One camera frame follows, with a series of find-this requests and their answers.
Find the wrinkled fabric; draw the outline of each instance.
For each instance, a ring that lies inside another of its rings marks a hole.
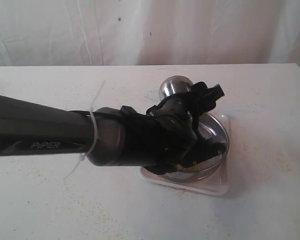
[[[300,65],[300,0],[0,0],[0,66]]]

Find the white zip tie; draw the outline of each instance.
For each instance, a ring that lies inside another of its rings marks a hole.
[[[90,117],[91,117],[92,124],[93,124],[93,129],[94,129],[94,138],[93,138],[92,145],[91,145],[90,149],[86,153],[80,153],[78,162],[76,163],[76,165],[74,166],[74,168],[72,169],[72,171],[67,176],[65,176],[63,178],[63,180],[66,180],[69,176],[71,176],[76,171],[76,169],[78,168],[79,164],[86,159],[86,157],[93,151],[93,149],[95,148],[95,146],[97,144],[98,127],[97,127],[96,118],[94,116],[94,105],[95,105],[95,102],[98,99],[99,95],[101,94],[101,91],[104,88],[105,83],[106,83],[106,80],[104,80],[102,82],[102,84],[101,84],[101,86],[99,88],[99,91],[95,95],[95,97],[94,97],[94,99],[93,99],[93,101],[92,101],[92,103],[90,105],[90,109],[89,109]]]

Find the metal cylinder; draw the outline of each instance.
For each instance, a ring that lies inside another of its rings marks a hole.
[[[159,88],[160,101],[176,93],[189,92],[192,85],[192,81],[185,76],[171,76]]]

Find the table surface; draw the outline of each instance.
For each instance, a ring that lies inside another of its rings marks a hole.
[[[64,110],[159,102],[163,80],[220,84],[230,119],[222,197],[144,181],[78,154],[0,157],[0,240],[300,240],[300,69],[295,64],[0,67],[0,95]]]

